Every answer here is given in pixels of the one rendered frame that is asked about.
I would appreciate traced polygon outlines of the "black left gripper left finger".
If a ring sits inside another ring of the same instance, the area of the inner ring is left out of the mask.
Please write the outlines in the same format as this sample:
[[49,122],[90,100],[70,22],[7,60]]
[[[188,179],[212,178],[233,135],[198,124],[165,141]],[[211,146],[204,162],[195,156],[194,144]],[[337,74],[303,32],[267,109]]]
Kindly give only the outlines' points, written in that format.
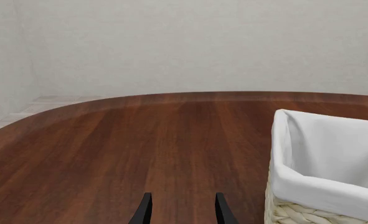
[[152,195],[146,192],[128,224],[150,224],[152,216]]

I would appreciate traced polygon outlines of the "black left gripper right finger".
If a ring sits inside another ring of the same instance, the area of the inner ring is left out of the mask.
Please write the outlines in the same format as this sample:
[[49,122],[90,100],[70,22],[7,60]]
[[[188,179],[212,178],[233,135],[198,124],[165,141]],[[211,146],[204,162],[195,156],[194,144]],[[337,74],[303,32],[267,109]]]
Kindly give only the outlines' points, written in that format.
[[217,192],[215,195],[215,215],[217,224],[238,224],[237,219],[232,213],[224,194]]

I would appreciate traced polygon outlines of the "woven basket with white liner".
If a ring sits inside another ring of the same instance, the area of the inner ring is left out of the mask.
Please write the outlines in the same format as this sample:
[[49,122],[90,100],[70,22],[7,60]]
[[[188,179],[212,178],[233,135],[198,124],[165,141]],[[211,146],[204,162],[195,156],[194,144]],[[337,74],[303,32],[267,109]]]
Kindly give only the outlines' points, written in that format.
[[368,224],[368,120],[277,110],[264,224]]

